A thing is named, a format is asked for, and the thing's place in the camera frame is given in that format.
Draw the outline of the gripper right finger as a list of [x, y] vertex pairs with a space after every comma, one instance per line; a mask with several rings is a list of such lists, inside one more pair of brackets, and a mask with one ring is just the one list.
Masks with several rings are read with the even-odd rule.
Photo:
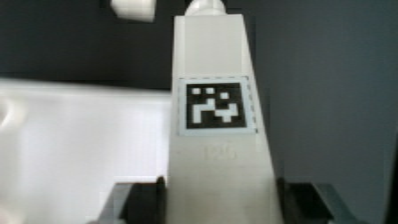
[[330, 184], [288, 182], [279, 178], [277, 193], [284, 224], [368, 224], [355, 217]]

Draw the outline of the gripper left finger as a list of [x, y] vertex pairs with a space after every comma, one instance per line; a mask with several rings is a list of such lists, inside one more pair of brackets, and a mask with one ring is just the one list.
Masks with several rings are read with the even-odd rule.
[[117, 183], [97, 218], [87, 224], [165, 224], [165, 178], [153, 182]]

